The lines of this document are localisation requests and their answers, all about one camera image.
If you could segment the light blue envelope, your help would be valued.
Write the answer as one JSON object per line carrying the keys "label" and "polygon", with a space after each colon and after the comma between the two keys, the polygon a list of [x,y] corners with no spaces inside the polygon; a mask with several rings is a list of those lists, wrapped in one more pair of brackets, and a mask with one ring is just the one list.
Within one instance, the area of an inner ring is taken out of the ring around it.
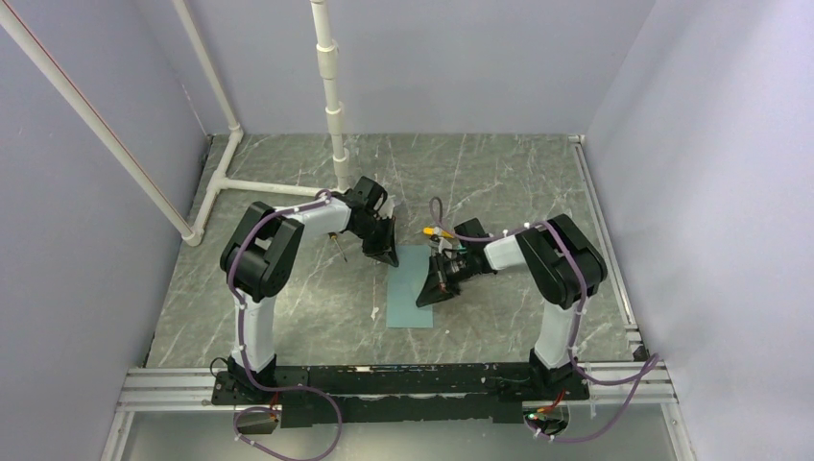
{"label": "light blue envelope", "polygon": [[432,328],[433,305],[417,307],[424,285],[430,248],[404,245],[396,248],[399,264],[388,268],[386,325],[388,328]]}

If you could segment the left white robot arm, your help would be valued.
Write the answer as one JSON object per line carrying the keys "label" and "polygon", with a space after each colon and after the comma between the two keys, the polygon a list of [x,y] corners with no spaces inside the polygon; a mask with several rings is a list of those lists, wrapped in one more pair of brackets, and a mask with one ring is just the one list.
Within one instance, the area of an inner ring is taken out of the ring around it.
{"label": "left white robot arm", "polygon": [[220,259],[236,317],[227,367],[239,376],[237,388],[247,400],[261,403],[274,394],[275,301],[291,277],[300,245],[349,232],[360,239],[364,256],[396,267],[393,209],[386,189],[368,177],[345,192],[323,189],[299,205],[255,202],[247,208]]}

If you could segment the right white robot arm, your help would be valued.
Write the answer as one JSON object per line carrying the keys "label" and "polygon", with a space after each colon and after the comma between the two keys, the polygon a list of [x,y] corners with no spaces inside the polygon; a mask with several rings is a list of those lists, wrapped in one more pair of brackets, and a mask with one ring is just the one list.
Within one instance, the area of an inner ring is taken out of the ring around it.
{"label": "right white robot arm", "polygon": [[460,245],[430,255],[416,306],[451,300],[475,277],[526,269],[544,299],[539,337],[530,352],[529,385],[542,399],[555,397],[576,375],[571,363],[576,318],[608,276],[604,258],[567,214],[502,236],[489,235],[472,218],[452,234]]}

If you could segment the yellow handled screwdriver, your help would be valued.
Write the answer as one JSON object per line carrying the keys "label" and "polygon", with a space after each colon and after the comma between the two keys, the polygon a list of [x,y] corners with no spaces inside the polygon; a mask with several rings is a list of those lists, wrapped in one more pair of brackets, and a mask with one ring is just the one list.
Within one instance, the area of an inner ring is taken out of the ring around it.
{"label": "yellow handled screwdriver", "polygon": [[443,239],[454,239],[454,236],[449,233],[448,231],[442,229],[441,227],[424,227],[422,229],[422,233],[429,238],[443,238]]}

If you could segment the black handled small screwdriver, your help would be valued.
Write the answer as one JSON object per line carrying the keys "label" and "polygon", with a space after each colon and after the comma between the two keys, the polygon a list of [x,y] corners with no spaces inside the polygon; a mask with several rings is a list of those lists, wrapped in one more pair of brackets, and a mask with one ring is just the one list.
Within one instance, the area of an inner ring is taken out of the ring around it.
{"label": "black handled small screwdriver", "polygon": [[330,232],[328,234],[329,239],[333,242],[334,246],[337,249],[339,256],[341,257],[342,261],[347,262],[347,256],[345,251],[341,245],[339,234],[337,232]]}

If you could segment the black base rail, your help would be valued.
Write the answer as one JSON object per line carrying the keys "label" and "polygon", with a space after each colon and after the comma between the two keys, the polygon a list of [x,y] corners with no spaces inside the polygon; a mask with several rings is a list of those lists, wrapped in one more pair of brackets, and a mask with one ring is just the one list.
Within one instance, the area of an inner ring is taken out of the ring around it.
{"label": "black base rail", "polygon": [[489,420],[519,422],[537,405],[586,401],[588,386],[569,370],[538,363],[276,365],[254,387],[236,364],[215,376],[217,407],[274,407],[285,428],[332,424]]}

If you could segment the aluminium extrusion frame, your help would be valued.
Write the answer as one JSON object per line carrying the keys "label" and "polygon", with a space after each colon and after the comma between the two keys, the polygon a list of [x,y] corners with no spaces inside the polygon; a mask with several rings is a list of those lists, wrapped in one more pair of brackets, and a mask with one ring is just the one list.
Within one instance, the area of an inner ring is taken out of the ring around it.
{"label": "aluminium extrusion frame", "polygon": [[[680,460],[691,460],[695,453],[682,419],[671,376],[664,362],[656,354],[649,353],[643,343],[614,256],[609,257],[608,264],[611,284],[622,305],[628,342],[634,350],[633,359],[581,362],[577,356],[573,357],[571,363],[575,366],[576,374],[588,386],[588,400],[537,405],[523,419],[537,437],[564,444],[569,440],[563,429],[565,416],[572,407],[596,411],[602,405],[613,405],[618,410],[624,410],[633,404],[656,405],[665,420],[675,456]],[[252,405],[224,408],[213,405],[212,388],[215,376],[220,371],[223,370],[130,370],[117,403],[116,415],[103,452],[104,458],[118,460],[122,457],[133,418],[138,412],[230,411],[234,415],[235,437],[239,442],[248,441],[245,421],[252,415],[261,415],[266,424],[283,427],[281,413],[274,407]]]}

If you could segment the white pvc pipe frame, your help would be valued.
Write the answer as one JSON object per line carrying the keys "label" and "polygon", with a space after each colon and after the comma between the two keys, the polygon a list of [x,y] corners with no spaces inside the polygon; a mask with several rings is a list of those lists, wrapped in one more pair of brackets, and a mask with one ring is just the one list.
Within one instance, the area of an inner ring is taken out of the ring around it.
{"label": "white pvc pipe frame", "polygon": [[209,133],[247,117],[188,1],[5,1],[1,5],[1,236],[54,242],[95,210],[103,235],[176,232],[175,179]]}

